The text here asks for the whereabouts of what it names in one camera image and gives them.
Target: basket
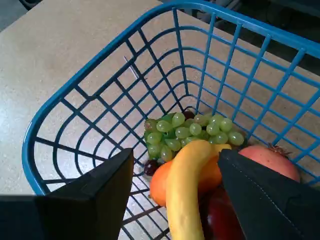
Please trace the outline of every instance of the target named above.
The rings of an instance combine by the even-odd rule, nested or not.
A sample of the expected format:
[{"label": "basket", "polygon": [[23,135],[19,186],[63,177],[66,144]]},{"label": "basket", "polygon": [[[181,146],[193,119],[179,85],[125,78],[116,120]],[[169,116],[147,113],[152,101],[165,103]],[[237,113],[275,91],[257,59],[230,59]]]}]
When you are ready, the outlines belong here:
[{"label": "basket", "polygon": [[[180,9],[210,13],[210,24]],[[233,36],[214,27],[218,19],[234,25]],[[263,36],[261,47],[238,39],[243,30]],[[269,54],[271,42],[294,50],[291,62]],[[166,211],[148,198],[143,176],[144,120],[190,109],[229,117],[249,141],[285,147],[303,182],[316,186],[320,83],[298,66],[306,56],[320,58],[320,45],[217,5],[195,0],[159,5],[36,113],[22,146],[25,175],[35,193],[45,195],[132,147],[133,184],[119,237],[170,239]]]}]

